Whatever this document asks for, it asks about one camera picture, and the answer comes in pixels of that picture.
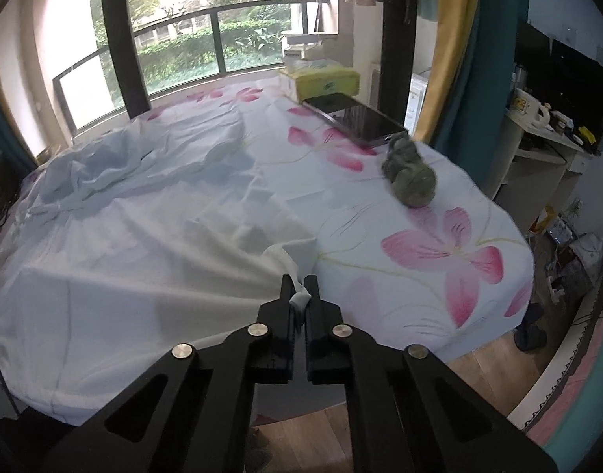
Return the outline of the black smartphone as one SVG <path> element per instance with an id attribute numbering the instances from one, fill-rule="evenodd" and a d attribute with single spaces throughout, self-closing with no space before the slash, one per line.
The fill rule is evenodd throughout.
<path id="1" fill-rule="evenodd" d="M 302 105 L 358 145 L 377 147 L 397 134 L 409 137 L 408 131 L 396 121 L 342 93 L 311 97 Z"/>

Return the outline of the white plastic jar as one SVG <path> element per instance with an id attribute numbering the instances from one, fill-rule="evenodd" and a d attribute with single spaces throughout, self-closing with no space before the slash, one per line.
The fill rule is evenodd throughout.
<path id="1" fill-rule="evenodd" d="M 285 61 L 322 60 L 325 58 L 324 42 L 326 39 L 332 39 L 332 35 L 325 32 L 284 31 L 281 39 L 283 59 Z"/>

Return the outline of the teal and yellow right curtain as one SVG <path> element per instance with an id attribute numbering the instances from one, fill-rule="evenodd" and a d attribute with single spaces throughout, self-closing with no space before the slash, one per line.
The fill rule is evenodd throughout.
<path id="1" fill-rule="evenodd" d="M 437 25 L 429 84 L 414 138 L 465 170 L 492 158 L 529 0 L 419 0 Z"/>

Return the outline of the white air conditioner unit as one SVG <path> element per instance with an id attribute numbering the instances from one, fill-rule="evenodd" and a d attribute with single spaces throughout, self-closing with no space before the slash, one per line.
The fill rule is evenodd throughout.
<path id="1" fill-rule="evenodd" d="M 410 80 L 409 95 L 405 114 L 404 127 L 414 134 L 424 105 L 427 90 L 427 79 L 413 73 Z"/>

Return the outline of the dark window frame post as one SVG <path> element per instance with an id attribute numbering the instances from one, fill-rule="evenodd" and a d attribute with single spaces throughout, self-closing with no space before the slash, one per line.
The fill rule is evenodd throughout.
<path id="1" fill-rule="evenodd" d="M 128 116 L 134 119 L 151 110 L 138 59 L 128 0 L 102 0 L 104 24 L 115 77 Z"/>

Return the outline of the teal and yellow curtain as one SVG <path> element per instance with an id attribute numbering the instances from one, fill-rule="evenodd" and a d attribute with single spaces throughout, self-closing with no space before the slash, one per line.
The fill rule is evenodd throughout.
<path id="1" fill-rule="evenodd" d="M 429 84 L 414 138 L 465 170 L 492 158 L 529 0 L 419 0 L 437 25 Z"/>
<path id="2" fill-rule="evenodd" d="M 18 173 L 25 177 L 37 168 L 37 161 L 31 154 L 25 139 L 14 121 L 11 109 L 3 94 L 0 79 L 0 152 Z"/>

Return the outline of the floral white bed sheet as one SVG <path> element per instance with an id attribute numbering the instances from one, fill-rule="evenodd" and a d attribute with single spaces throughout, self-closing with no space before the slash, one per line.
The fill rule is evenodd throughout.
<path id="1" fill-rule="evenodd" d="M 436 194 L 408 208 L 381 172 L 384 149 L 351 143 L 270 83 L 195 95 L 133 123 L 223 113 L 241 118 L 245 150 L 270 190 L 315 236 L 306 274 L 349 322 L 383 344 L 419 342 L 451 360 L 521 321 L 532 254 L 512 219 L 448 159 L 422 149 Z"/>

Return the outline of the teal and yellow left curtain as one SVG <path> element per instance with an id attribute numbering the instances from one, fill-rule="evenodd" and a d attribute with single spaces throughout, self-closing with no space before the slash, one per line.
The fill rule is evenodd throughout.
<path id="1" fill-rule="evenodd" d="M 14 121 L 11 109 L 3 94 L 0 79 L 0 152 L 18 173 L 25 177 L 37 168 L 37 161 L 31 154 L 25 139 Z"/>

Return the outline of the white desk shelf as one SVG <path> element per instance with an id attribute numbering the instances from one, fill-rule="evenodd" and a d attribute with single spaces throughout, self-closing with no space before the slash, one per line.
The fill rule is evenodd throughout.
<path id="1" fill-rule="evenodd" d="M 507 111 L 481 190 L 526 234 L 547 208 L 563 209 L 593 158 L 569 138 Z"/>

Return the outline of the light blue large garment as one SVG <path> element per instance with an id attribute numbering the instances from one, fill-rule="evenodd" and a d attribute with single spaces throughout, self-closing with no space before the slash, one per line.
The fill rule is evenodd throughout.
<path id="1" fill-rule="evenodd" d="M 315 236 L 244 138 L 235 113 L 137 122 L 39 174 L 0 234 L 0 371 L 18 402 L 79 425 L 309 272 Z"/>

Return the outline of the black balcony railing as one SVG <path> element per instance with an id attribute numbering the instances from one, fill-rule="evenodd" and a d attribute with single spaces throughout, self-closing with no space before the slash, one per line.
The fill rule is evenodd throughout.
<path id="1" fill-rule="evenodd" d="M 151 22 L 133 32 L 147 95 L 283 64 L 286 32 L 325 30 L 330 0 L 254 0 L 207 7 Z M 52 80 L 72 137 L 125 111 L 108 45 Z"/>

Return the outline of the white mug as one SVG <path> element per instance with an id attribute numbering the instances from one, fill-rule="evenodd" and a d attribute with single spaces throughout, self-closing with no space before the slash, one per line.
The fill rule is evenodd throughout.
<path id="1" fill-rule="evenodd" d="M 508 108 L 511 119 L 518 125 L 538 129 L 545 128 L 549 124 L 550 110 L 549 104 L 541 104 L 537 98 L 519 88 L 514 90 L 510 108 Z"/>

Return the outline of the yellow tissue box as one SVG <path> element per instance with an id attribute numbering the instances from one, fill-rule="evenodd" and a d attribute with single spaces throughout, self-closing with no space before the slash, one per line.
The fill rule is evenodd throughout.
<path id="1" fill-rule="evenodd" d="M 296 104 L 336 93 L 356 96 L 360 91 L 359 73 L 331 60 L 295 61 L 280 69 L 279 82 L 283 94 Z"/>

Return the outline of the green rolled cloth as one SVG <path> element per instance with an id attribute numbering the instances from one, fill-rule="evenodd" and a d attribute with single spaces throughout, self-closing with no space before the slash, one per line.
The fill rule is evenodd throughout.
<path id="1" fill-rule="evenodd" d="M 410 208 L 421 208 L 433 201 L 437 176 L 418 152 L 407 131 L 393 134 L 381 166 L 393 194 Z"/>

